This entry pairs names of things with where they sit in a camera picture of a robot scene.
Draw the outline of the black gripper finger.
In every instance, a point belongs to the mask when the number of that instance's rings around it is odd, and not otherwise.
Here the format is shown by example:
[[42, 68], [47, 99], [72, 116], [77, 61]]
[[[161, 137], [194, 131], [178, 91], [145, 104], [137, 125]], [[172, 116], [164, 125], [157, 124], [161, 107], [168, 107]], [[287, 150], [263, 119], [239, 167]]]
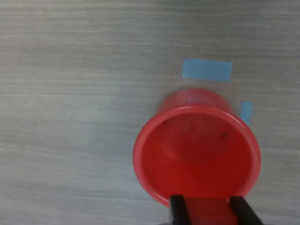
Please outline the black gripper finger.
[[229, 206], [238, 219], [238, 225], [264, 225], [243, 197], [230, 197]]
[[191, 220], [182, 195], [172, 195], [169, 199], [169, 224], [190, 225]]

